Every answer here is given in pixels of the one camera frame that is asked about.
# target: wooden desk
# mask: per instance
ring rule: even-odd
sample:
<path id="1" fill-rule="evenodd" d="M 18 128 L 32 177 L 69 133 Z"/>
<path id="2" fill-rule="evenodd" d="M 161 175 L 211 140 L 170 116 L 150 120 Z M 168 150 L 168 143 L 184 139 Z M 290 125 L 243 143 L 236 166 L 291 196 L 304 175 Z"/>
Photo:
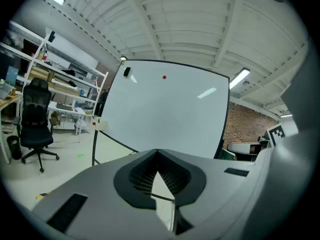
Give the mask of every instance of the wooden desk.
<path id="1" fill-rule="evenodd" d="M 0 99 L 0 145 L 1 145 L 1 150 L 4 156 L 4 159 L 7 164 L 10 164 L 11 162 L 11 155 L 8 157 L 6 149 L 5 149 L 5 143 L 6 139 L 3 140 L 2 138 L 2 123 L 1 123 L 1 110 L 9 106 L 11 103 L 16 103 L 16 110 L 15 110 L 15 116 L 19 116 L 19 109 L 20 109 L 20 101 L 21 101 L 22 94 L 15 94 L 15 95 L 9 95 L 8 98 L 6 99 Z"/>

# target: chair armrest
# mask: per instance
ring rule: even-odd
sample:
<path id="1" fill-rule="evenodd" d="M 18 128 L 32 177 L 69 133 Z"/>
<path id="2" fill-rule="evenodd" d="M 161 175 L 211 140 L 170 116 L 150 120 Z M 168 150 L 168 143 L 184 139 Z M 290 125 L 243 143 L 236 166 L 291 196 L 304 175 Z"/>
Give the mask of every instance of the chair armrest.
<path id="1" fill-rule="evenodd" d="M 13 124 L 16 126 L 16 131 L 18 133 L 18 137 L 20 138 L 20 120 L 21 117 L 20 116 L 16 116 L 15 119 L 13 120 Z"/>
<path id="2" fill-rule="evenodd" d="M 52 132 L 54 130 L 54 126 L 57 125 L 57 122 L 55 120 L 51 119 L 51 118 L 49 119 L 49 121 L 50 121 L 50 124 L 51 124 L 50 132 L 51 132 L 51 135 L 52 135 Z"/>

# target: ceiling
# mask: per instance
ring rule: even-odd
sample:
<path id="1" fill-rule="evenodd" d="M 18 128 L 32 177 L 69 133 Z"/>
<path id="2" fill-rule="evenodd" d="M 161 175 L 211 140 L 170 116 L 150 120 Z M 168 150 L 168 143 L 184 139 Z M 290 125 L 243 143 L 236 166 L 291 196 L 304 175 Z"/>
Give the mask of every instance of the ceiling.
<path id="1" fill-rule="evenodd" d="M 236 85 L 231 101 L 273 118 L 287 113 L 280 94 L 308 51 L 299 17 L 274 0 L 66 0 L 49 6 L 114 60 L 178 62 L 230 79 L 246 67 L 249 84 Z"/>

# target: whiteboard frame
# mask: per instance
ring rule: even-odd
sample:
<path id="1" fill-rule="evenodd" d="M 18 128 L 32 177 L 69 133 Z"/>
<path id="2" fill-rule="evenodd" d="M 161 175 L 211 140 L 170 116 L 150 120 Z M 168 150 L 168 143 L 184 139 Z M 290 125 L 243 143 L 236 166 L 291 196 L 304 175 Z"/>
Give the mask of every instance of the whiteboard frame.
<path id="1" fill-rule="evenodd" d="M 223 74 L 220 74 L 220 73 L 217 73 L 217 72 L 213 72 L 213 71 L 210 71 L 208 69 L 205 69 L 205 68 L 202 68 L 202 67 L 198 67 L 198 66 L 192 66 L 192 65 L 188 65 L 188 64 L 183 64 L 183 63 L 177 63 L 177 62 L 172 62 L 172 61 L 166 61 L 166 60 L 155 60 L 155 59 L 126 59 L 126 61 L 139 61 L 139 62 L 162 62 L 162 63 L 170 63 L 170 64 L 176 64 L 176 65 L 182 65 L 182 66 L 186 66 L 186 67 L 190 67 L 190 68 L 195 68 L 195 69 L 199 69 L 199 70 L 204 70 L 204 71 L 207 71 L 207 72 L 210 72 L 212 74 L 216 74 L 216 75 L 219 75 L 221 77 L 224 77 L 224 78 L 227 78 L 228 79 L 228 82 L 229 82 L 229 85 L 230 85 L 230 77 L 227 76 L 227 75 L 223 75 Z M 111 85 L 110 85 L 110 88 L 109 88 L 109 92 L 111 90 L 111 87 L 114 83 L 114 80 L 116 79 L 116 76 L 119 72 L 119 69 L 120 67 L 122 66 L 122 61 L 120 62 L 117 70 L 116 70 L 116 73 L 114 75 L 114 78 L 111 82 Z M 104 103 L 104 106 L 106 105 L 108 101 L 108 97 L 106 97 L 106 100 L 105 100 L 105 103 Z M 228 112 L 229 112 L 229 105 L 230 105 L 230 88 L 228 88 L 228 101 L 227 101 L 227 105 L 226 105 L 226 113 L 225 113 L 225 119 L 224 119 L 224 125 L 223 125 L 223 129 L 222 129 L 222 133 L 221 133 L 221 137 L 220 137 L 220 141 L 219 141 L 219 145 L 217 146 L 216 148 L 216 151 L 215 151 L 215 154 L 213 156 L 214 159 L 218 158 L 219 156 L 219 152 L 222 150 L 223 148 L 223 145 L 222 145 L 222 140 L 223 140 L 223 137 L 225 135 L 225 129 L 226 129 L 226 124 L 227 124 L 227 119 L 228 119 Z M 123 143 L 121 143 L 120 141 L 116 140 L 115 138 L 109 136 L 108 134 L 106 134 L 105 132 L 103 131 L 100 131 L 100 133 L 102 133 L 103 135 L 107 136 L 108 138 L 110 138 L 111 140 L 115 141 L 116 143 L 122 145 L 123 147 L 129 149 L 129 150 L 132 150 L 133 152 L 141 152 L 141 151 L 138 151 L 138 150 L 135 150 Z"/>

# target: office chair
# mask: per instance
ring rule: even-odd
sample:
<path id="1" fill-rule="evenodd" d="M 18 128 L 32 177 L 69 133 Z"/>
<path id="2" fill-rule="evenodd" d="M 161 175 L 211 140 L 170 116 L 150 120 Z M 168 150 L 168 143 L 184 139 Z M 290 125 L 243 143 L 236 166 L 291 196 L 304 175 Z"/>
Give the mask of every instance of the office chair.
<path id="1" fill-rule="evenodd" d="M 34 78 L 30 85 L 23 89 L 23 112 L 22 112 L 22 129 L 20 131 L 20 117 L 17 117 L 14 124 L 17 126 L 18 136 L 21 146 L 33 149 L 30 153 L 21 158 L 22 163 L 26 159 L 37 154 L 40 162 L 40 172 L 45 170 L 42 167 L 40 154 L 55 156 L 56 153 L 44 150 L 54 142 L 52 137 L 53 126 L 56 125 L 54 120 L 50 120 L 51 131 L 48 129 L 47 109 L 51 100 L 51 92 L 48 90 L 48 82 L 39 78 Z"/>

